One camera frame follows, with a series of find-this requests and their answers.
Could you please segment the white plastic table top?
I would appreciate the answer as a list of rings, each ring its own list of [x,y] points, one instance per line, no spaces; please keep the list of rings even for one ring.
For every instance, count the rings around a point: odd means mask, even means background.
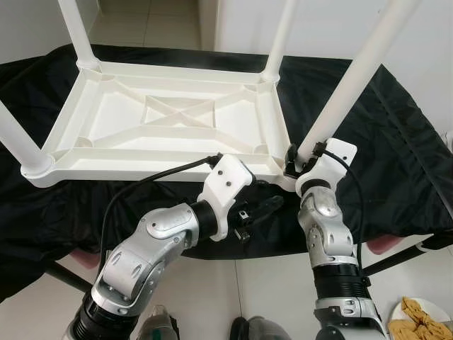
[[[42,188],[138,181],[230,154],[274,182],[290,143],[276,83],[257,72],[101,62],[100,72],[80,69],[39,147],[54,159],[51,171],[23,177]]]

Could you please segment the black table cloth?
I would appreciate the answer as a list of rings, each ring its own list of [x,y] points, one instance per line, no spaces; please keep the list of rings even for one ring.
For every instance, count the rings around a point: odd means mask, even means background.
[[[43,142],[78,70],[63,45],[43,56],[0,62],[0,101]],[[348,59],[285,56],[278,93],[292,142],[301,142],[349,66]],[[450,230],[452,155],[411,95],[385,68],[375,72],[336,137],[357,147],[352,177],[340,182],[343,218],[356,239]],[[62,181],[37,188],[0,146],[0,303],[75,249],[112,249],[152,208],[194,200],[200,183]]]

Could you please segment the grey right robot foot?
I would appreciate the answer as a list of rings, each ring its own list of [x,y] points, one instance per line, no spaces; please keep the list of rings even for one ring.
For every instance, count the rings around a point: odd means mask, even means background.
[[[250,319],[237,317],[231,324],[229,340],[292,340],[284,327],[256,315]]]

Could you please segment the grey robot foot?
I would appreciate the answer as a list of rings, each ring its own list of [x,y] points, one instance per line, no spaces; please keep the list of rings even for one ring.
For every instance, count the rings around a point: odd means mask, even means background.
[[[179,340],[177,320],[164,305],[155,305],[142,323],[137,340]]]
[[[250,319],[237,317],[231,324],[229,340],[292,340],[284,327],[256,315]]]

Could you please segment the black metal stand leg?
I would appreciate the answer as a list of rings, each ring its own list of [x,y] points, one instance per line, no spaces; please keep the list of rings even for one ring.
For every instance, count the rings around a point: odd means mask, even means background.
[[[402,264],[408,260],[418,258],[418,256],[424,253],[426,252],[420,249],[420,247],[418,247],[417,245],[410,246],[407,249],[401,250],[400,252],[389,256],[388,258],[379,260],[376,263],[372,263],[372,265],[366,266],[366,268],[362,270],[362,274],[365,276],[378,274],[383,270],[393,268],[394,266]]]
[[[45,267],[45,272],[53,278],[57,278],[59,281],[64,282],[64,284],[70,285],[84,293],[87,293],[93,287],[90,282],[57,262],[48,263]]]

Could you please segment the grey left robot foot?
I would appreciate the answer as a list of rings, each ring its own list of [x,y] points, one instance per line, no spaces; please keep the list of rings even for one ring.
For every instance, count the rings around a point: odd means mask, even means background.
[[[177,320],[164,305],[155,305],[142,323],[137,340],[179,340]]]

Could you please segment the white round plate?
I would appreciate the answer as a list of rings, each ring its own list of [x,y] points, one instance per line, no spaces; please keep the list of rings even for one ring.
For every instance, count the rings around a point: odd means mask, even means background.
[[[439,307],[439,305],[435,305],[434,303],[431,303],[430,301],[427,301],[427,299],[422,299],[422,298],[416,298],[416,297],[410,297],[418,301],[418,303],[421,304],[421,307],[424,309],[426,313],[428,313],[435,321],[441,322],[443,324],[446,324],[447,327],[451,330],[452,327],[452,318],[447,314],[444,309]],[[391,317],[389,318],[389,321],[392,319],[408,319],[407,315],[405,315],[401,311],[401,307],[399,307],[399,304],[397,304],[397,307],[394,308],[394,311],[391,313]],[[394,340],[391,334],[389,334],[389,340]]]

